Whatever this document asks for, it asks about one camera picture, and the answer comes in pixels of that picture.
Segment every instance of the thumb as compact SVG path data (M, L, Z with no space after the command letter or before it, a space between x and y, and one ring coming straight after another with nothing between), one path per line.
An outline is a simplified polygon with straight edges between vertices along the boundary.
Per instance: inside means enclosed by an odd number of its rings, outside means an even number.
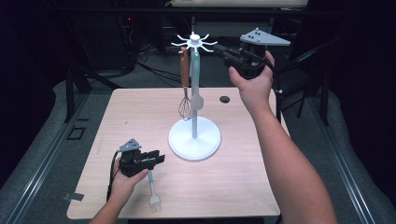
M228 72L230 74L231 82L239 89L246 80L242 78L241 75L239 75L236 69L232 66L228 69Z
M131 182L134 182L134 185L137 184L139 181L144 179L149 173L148 169L145 169L141 171L139 174L134 175L133 177L130 178Z

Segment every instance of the left hand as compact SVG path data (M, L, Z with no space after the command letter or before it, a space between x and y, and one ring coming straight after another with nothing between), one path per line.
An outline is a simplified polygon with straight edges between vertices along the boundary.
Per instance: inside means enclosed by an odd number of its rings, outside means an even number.
M121 171L119 171L119 168L120 158L114 162L113 174L116 175L113 179L111 195L108 199L108 202L122 208L128 202L129 198L134 192L134 186L148 175L149 170L146 169L137 175L128 177L123 175Z

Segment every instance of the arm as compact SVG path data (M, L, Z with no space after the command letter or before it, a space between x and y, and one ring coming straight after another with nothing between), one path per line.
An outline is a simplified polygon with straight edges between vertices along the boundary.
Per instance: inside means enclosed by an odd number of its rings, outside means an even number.
M265 57L274 63L266 51ZM231 82L253 118L265 169L285 223L336 223L332 201L317 171L291 141L269 105L271 69L251 80L230 68Z
M90 223L116 223L119 217L120 211L123 206L128 202L132 193L134 192L134 186L142 179L146 177L149 170L144 170L137 175L127 177L121 172L118 172L120 164L120 158L114 163L114 180L112 185L112 192L107 203L99 210L99 212L93 217Z

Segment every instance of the hand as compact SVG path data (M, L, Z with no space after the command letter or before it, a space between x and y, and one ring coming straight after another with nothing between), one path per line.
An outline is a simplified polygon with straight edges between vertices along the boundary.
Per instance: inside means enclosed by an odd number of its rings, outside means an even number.
M114 162L113 172L116 175L113 179L111 195L108 202L122 208L134 192L134 186L148 175L149 170L146 169L137 175L128 177L119 171L119 167L120 158Z
M272 65L275 64L274 57L269 51L265 51L265 58ZM242 78L233 68L229 68L230 80L239 89L242 102L244 103L250 115L260 111L271 110L269 106L269 95L273 83L273 72L268 66L265 66L262 73L251 80Z

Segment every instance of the right hand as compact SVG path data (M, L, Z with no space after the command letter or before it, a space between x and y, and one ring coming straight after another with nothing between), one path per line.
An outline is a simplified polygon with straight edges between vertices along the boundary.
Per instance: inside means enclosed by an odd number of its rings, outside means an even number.
M265 51L265 58L272 65L275 64L275 59L269 51ZM233 67L229 68L229 73L230 80L238 88L242 102L250 115L271 110L268 99L273 83L273 72L268 66L264 67L259 76L251 80L242 78Z

